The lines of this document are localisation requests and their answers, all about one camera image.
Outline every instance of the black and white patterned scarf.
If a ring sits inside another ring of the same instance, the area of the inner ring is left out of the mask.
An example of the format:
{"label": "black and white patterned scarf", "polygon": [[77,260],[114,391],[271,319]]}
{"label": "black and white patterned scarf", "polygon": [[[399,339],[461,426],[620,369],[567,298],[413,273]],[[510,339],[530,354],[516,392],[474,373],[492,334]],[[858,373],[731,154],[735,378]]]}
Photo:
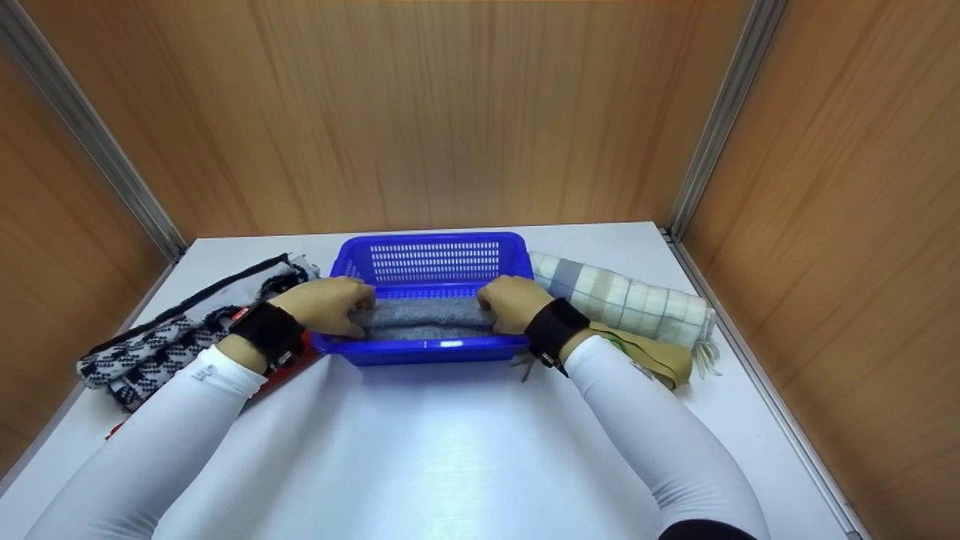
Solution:
{"label": "black and white patterned scarf", "polygon": [[87,388],[105,387],[121,408],[133,412],[203,349],[223,339],[241,308],[318,277],[304,257],[269,258],[94,347],[77,362],[77,373]]}

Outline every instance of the person's left hand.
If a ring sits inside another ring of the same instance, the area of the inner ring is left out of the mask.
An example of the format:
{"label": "person's left hand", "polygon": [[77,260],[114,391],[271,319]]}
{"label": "person's left hand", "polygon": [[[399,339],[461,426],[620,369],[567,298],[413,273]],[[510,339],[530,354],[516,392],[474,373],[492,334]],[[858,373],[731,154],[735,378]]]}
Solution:
{"label": "person's left hand", "polygon": [[361,339],[362,328],[347,318],[355,309],[373,309],[373,287],[341,276],[301,283],[269,301],[311,331]]}

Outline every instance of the metal frame edge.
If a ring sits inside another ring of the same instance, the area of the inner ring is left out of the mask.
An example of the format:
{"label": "metal frame edge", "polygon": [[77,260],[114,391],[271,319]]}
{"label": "metal frame edge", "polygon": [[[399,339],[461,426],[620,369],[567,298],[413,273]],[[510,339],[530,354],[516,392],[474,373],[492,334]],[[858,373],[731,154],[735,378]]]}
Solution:
{"label": "metal frame edge", "polygon": [[727,338],[727,341],[733,349],[733,353],[740,361],[740,365],[743,366],[744,371],[754,384],[760,398],[773,414],[774,419],[777,421],[783,434],[786,435],[787,441],[789,441],[790,446],[793,447],[797,457],[799,457],[800,461],[804,464],[807,473],[811,479],[813,479],[817,489],[820,490],[841,528],[843,528],[848,538],[871,540],[870,533],[856,516],[856,512],[853,510],[850,502],[846,496],[844,496],[843,491],[837,485],[836,481],[834,481],[833,476],[827,470],[823,461],[821,461],[817,451],[813,448],[813,445],[810,444],[809,439],[806,438],[803,429],[793,417],[783,398],[780,397],[780,392],[777,391],[777,388],[767,377],[766,372],[763,371],[763,367],[760,366],[756,356],[747,345],[746,339],[744,339],[730,318],[730,315],[720,304],[719,299],[717,299],[717,296],[713,293],[713,289],[710,288],[707,279],[700,272],[690,253],[682,243],[672,240],[668,234],[664,235],[664,239],[667,241],[670,251],[673,252],[674,257],[683,268],[686,276],[693,283],[697,293],[707,299],[710,306],[716,310],[717,327],[720,329],[720,332],[723,333],[724,337]]}
{"label": "metal frame edge", "polygon": [[16,0],[0,2],[0,39],[168,260],[186,243],[60,57]]}
{"label": "metal frame edge", "polygon": [[[153,285],[151,285],[150,290],[147,291],[147,294],[140,299],[140,302],[136,307],[131,311],[130,315],[124,320],[123,324],[120,325],[120,328],[117,329],[114,335],[123,333],[129,330],[133,323],[136,321],[136,318],[140,316],[140,313],[147,307],[147,304],[153,300],[156,292],[160,290],[163,284],[167,281],[167,278],[170,277],[170,274],[174,271],[174,268],[177,266],[175,261],[171,261],[167,265],[166,269],[160,274]],[[67,394],[66,398],[60,403],[60,406],[57,407],[57,411],[54,412],[53,416],[50,417],[50,420],[47,421],[46,425],[43,426],[43,429],[40,430],[40,433],[34,437],[34,440],[30,443],[30,446],[27,447],[27,450],[20,455],[20,457],[13,463],[13,466],[7,471],[2,477],[0,477],[0,498],[2,498],[7,490],[10,489],[10,486],[16,481],[20,476],[20,473],[27,468],[27,465],[30,461],[36,456],[36,453],[43,448],[43,445],[46,444],[47,439],[50,438],[50,435],[53,434],[54,430],[57,429],[57,426],[60,425],[60,422],[63,421],[63,418],[66,417],[66,414],[70,411],[70,408],[74,403],[80,399],[80,395],[84,393],[84,384],[78,382],[76,386],[73,387],[73,390],[70,390],[70,393]]]}
{"label": "metal frame edge", "polygon": [[733,122],[747,99],[767,47],[787,0],[755,0],[733,51],[727,73],[713,101],[707,124],[686,169],[684,183],[674,201],[666,229],[676,241],[683,239],[693,212],[707,188],[713,168],[727,142]]}

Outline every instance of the white table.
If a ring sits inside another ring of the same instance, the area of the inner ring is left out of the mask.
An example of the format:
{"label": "white table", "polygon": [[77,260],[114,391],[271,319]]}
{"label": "white table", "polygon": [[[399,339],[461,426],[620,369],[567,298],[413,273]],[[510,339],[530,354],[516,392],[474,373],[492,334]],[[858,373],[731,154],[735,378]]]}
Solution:
{"label": "white table", "polygon": [[[652,223],[507,229],[531,250],[694,292]],[[351,234],[198,240],[140,314],[281,252],[328,269]],[[677,393],[727,446],[774,538],[845,540],[720,332],[721,377]],[[659,516],[555,370],[506,362],[357,369],[326,358],[245,412],[156,538],[644,538]],[[21,538],[122,415],[85,390],[0,499]]]}

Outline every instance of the scarf fringe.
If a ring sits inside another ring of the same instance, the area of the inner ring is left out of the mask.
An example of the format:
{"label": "scarf fringe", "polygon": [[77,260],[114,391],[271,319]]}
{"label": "scarf fringe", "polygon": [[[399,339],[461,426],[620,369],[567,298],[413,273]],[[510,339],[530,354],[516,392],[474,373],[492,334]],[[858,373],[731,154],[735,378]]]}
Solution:
{"label": "scarf fringe", "polygon": [[712,339],[698,339],[693,344],[691,355],[693,356],[693,365],[697,366],[697,373],[700,374],[701,379],[704,379],[707,373],[717,376],[723,375],[716,369],[716,362],[720,359],[720,348]]}

